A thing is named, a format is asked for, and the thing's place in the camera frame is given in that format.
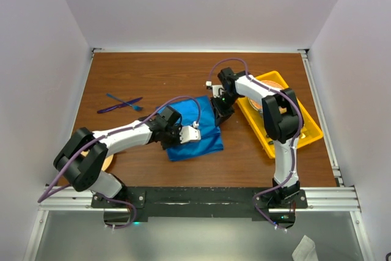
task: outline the white wall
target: white wall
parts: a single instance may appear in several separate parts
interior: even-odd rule
[[[391,252],[391,0],[339,0],[310,50],[342,176],[377,260]]]
[[[0,260],[22,260],[89,67],[65,0],[0,0]]]
[[[308,48],[337,0],[67,0],[92,47]]]

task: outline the wooden tabletop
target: wooden tabletop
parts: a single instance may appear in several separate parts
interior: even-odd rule
[[[210,95],[205,88],[209,71],[228,57],[243,58],[254,76],[277,70],[319,125],[300,54],[97,53],[74,130],[119,127],[150,114],[156,106],[178,95]],[[217,73],[223,67],[231,67],[234,72],[243,70],[239,62],[226,62],[214,72],[214,82],[218,83]],[[144,109],[136,112],[125,107],[97,114],[97,110],[117,104],[106,93],[124,100],[142,96],[138,105]],[[274,160],[262,149],[239,107],[234,107],[234,115],[221,125],[223,151],[171,162],[160,144],[152,143],[118,153],[107,172],[129,186],[271,186]],[[298,174],[304,187],[335,186],[323,139],[298,150]]]

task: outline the blue towel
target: blue towel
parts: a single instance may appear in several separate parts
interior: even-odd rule
[[[171,161],[194,158],[224,149],[220,128],[214,126],[214,114],[208,96],[202,96],[196,99],[201,106],[199,126],[201,141],[168,148],[167,154]],[[182,115],[182,125],[192,125],[197,119],[197,105],[192,100],[179,101],[172,103],[170,106]]]

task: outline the plastic tray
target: plastic tray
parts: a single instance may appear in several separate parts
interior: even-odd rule
[[[288,84],[283,80],[279,72],[273,71],[269,73],[265,73],[264,75],[256,77],[256,79],[262,80],[270,80],[279,83],[283,88],[289,87]],[[301,135],[299,138],[298,148],[301,148],[305,145],[311,144],[321,138],[323,138],[323,132],[321,128],[316,124],[316,122],[312,119],[310,114],[304,108],[304,106],[300,103],[299,106],[301,113],[304,118],[304,127],[301,130]],[[237,100],[237,104],[242,110],[244,116],[247,121],[250,123],[251,128],[254,130],[257,135],[259,141],[261,142],[263,148],[270,158],[275,158],[276,153],[274,151],[274,146],[269,145],[269,142],[272,141],[270,138],[266,137],[266,130],[263,126],[263,118],[253,107],[251,107],[249,99],[247,97],[239,98]]]

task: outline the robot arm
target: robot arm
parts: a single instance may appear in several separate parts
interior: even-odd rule
[[[293,137],[299,128],[299,116],[289,102],[283,97],[267,89],[272,88],[275,92],[283,92],[298,107],[298,102],[291,89],[280,90],[268,85],[263,88],[252,82],[255,79],[245,72],[234,74],[231,68],[225,68],[217,75],[222,85],[214,86],[211,82],[206,82],[206,87],[213,91],[211,104],[214,111],[215,123],[220,125],[233,113],[232,105],[239,97],[249,97],[255,102],[262,104],[263,121],[266,133],[274,141],[276,150],[276,171],[273,178],[273,186],[281,184],[290,174],[292,163],[294,162],[293,175],[283,186],[282,197],[288,197],[300,190],[299,177],[296,173],[296,148],[298,138],[292,144]],[[280,107],[286,108],[286,112],[281,114]]]
[[[163,149],[166,149],[201,140],[199,130],[177,123],[180,117],[181,114],[178,111],[167,106],[160,114],[142,125],[140,123],[145,117],[112,130],[91,132],[86,128],[80,128],[60,151],[54,160],[54,167],[60,171],[69,158],[82,146],[104,136],[103,139],[90,146],[86,156],[79,155],[72,162],[65,171],[64,177],[77,191],[90,189],[108,198],[113,198],[126,187],[114,175],[101,170],[104,159],[127,148],[152,142],[160,142]]]

